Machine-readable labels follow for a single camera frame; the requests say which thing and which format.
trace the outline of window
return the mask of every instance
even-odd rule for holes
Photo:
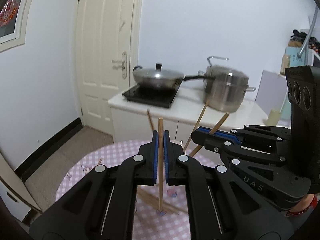
[[[0,10],[0,53],[25,43],[31,0],[8,0]]]
[[[0,12],[0,43],[20,37],[22,15],[27,0],[8,0]]]

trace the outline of window frame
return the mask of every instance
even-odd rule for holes
[[[26,39],[26,28],[29,9],[32,0],[21,0],[17,13],[17,20],[14,28],[14,33],[8,34],[0,38],[0,53],[23,45]]]

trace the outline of lid knob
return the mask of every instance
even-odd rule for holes
[[[157,63],[156,64],[156,70],[161,70],[162,67],[162,63]]]

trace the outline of white wall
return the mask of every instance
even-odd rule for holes
[[[77,0],[32,0],[25,45],[0,53],[0,151],[13,169],[79,117],[76,6]]]
[[[279,72],[292,30],[308,27],[314,10],[313,0],[143,0],[138,62],[191,75],[205,71],[209,55],[229,57],[214,62],[245,72],[258,87],[262,70]]]

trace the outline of chopstick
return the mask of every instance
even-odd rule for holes
[[[153,196],[151,193],[147,192],[146,190],[144,190],[140,187],[138,187],[137,194],[143,201],[147,200],[147,201],[149,201],[151,206],[153,206],[156,209],[158,208],[159,198]],[[176,206],[173,206],[170,203],[167,203],[166,201],[163,202],[163,206],[164,206],[164,209],[163,209],[164,211],[169,211],[169,212],[175,213],[175,214],[178,214],[179,212],[184,212],[184,213],[188,214],[188,211],[186,211],[182,208],[178,208]]]
[[[101,164],[101,162],[102,162],[102,158],[100,158],[100,160],[99,160],[99,162],[98,162],[97,166],[98,166],[98,165],[100,165],[100,164]]]
[[[148,223],[147,221],[145,221],[137,212],[134,214],[137,219],[140,221],[140,223],[142,223],[143,225],[150,227],[153,231],[157,231],[157,228],[155,227],[155,225],[152,225],[150,223]]]
[[[201,114],[199,115],[198,121],[196,122],[196,124],[195,124],[195,126],[194,126],[194,128],[193,128],[192,131],[194,131],[194,130],[196,130],[196,129],[198,128],[198,125],[199,125],[199,123],[200,123],[200,121],[201,121],[201,119],[202,119],[202,116],[203,116],[203,114],[204,114],[205,109],[207,108],[207,106],[208,106],[208,104],[209,104],[209,101],[210,101],[210,99],[208,99],[208,100],[206,101],[206,103],[205,103],[205,105],[204,105],[204,107],[203,107],[203,109],[202,109],[202,111],[201,111]],[[188,141],[186,142],[186,145],[185,145],[184,148],[183,148],[183,152],[184,152],[185,154],[186,154],[186,150],[187,150],[187,148],[188,148],[188,145],[189,145],[190,141],[191,141],[191,134],[190,134],[190,136],[189,136],[189,138],[188,138]]]
[[[148,119],[149,119],[149,124],[150,124],[151,131],[153,132],[155,130],[155,127],[153,125],[153,121],[151,119],[151,114],[150,114],[149,109],[147,109],[147,116],[148,116]]]
[[[164,165],[164,152],[163,152],[163,118],[158,119],[158,177],[159,177],[159,210],[162,211],[163,205],[163,165]]]
[[[219,120],[219,122],[217,122],[215,127],[213,127],[213,129],[209,133],[215,133],[220,128],[220,126],[224,123],[224,121],[228,118],[229,115],[230,115],[230,113],[225,113],[224,116]],[[203,146],[198,145],[196,148],[194,148],[192,150],[192,152],[189,154],[189,156],[193,157],[198,151],[200,151],[200,149],[202,147]]]

